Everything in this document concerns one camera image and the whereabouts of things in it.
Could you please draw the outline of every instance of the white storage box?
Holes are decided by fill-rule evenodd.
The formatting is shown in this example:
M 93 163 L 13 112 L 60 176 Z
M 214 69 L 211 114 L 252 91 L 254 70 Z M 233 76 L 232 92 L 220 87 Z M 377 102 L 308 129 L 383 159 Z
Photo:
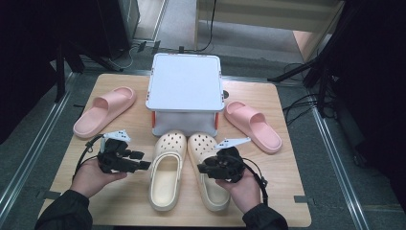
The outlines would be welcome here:
M 216 136 L 218 112 L 224 109 L 220 59 L 156 54 L 146 105 L 152 111 L 152 133 L 156 136 L 173 129 L 186 136 L 198 131 Z

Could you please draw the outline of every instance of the human hand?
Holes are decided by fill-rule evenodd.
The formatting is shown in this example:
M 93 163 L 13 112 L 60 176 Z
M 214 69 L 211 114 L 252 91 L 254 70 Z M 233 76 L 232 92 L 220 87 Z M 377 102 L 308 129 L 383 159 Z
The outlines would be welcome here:
M 259 185 L 254 175 L 247 169 L 244 170 L 242 178 L 237 183 L 221 179 L 217 179 L 215 183 L 230 193 L 237 208 L 243 214 L 260 204 Z
M 105 185 L 126 178 L 126 172 L 102 172 L 98 159 L 85 161 L 79 168 L 70 190 L 88 198 L 98 193 Z

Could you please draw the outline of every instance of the shoe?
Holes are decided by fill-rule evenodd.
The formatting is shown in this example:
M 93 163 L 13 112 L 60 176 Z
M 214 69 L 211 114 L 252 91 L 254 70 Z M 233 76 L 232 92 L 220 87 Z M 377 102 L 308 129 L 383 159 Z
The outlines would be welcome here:
M 80 138 L 95 136 L 111 121 L 129 109 L 136 99 L 137 95 L 134 90 L 124 86 L 95 98 L 92 107 L 76 121 L 75 135 Z
M 281 137 L 265 121 L 263 113 L 241 102 L 231 102 L 225 107 L 226 119 L 241 130 L 263 151 L 275 153 L 282 147 Z
M 157 211 L 169 211 L 177 203 L 187 140 L 178 130 L 162 135 L 155 145 L 148 199 Z
M 214 179 L 209 178 L 205 173 L 200 173 L 197 165 L 202 164 L 206 158 L 216 155 L 215 145 L 217 145 L 216 140 L 204 132 L 195 133 L 188 140 L 188 154 L 192 161 L 202 201 L 206 208 L 213 212 L 228 207 L 230 194 L 218 186 Z

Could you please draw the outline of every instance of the pink slide sandal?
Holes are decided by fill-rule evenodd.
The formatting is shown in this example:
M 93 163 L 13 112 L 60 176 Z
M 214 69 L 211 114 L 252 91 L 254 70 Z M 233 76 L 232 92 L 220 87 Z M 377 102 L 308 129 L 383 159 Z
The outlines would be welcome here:
M 265 121 L 263 113 L 241 102 L 228 103 L 224 115 L 227 120 L 249 136 L 263 151 L 275 153 L 282 147 L 281 137 Z
M 75 123 L 74 133 L 81 138 L 95 136 L 113 119 L 130 108 L 136 99 L 134 90 L 124 86 L 95 98 L 92 107 Z

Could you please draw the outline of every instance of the black jacket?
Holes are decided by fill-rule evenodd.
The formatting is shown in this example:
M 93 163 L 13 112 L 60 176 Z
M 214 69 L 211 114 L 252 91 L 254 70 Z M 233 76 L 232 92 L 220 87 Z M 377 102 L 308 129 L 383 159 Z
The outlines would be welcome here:
M 39 217 L 36 229 L 91 229 L 93 219 L 88 210 L 89 199 L 68 190 L 56 199 Z M 264 204 L 259 204 L 243 217 L 247 229 L 287 229 L 284 217 Z

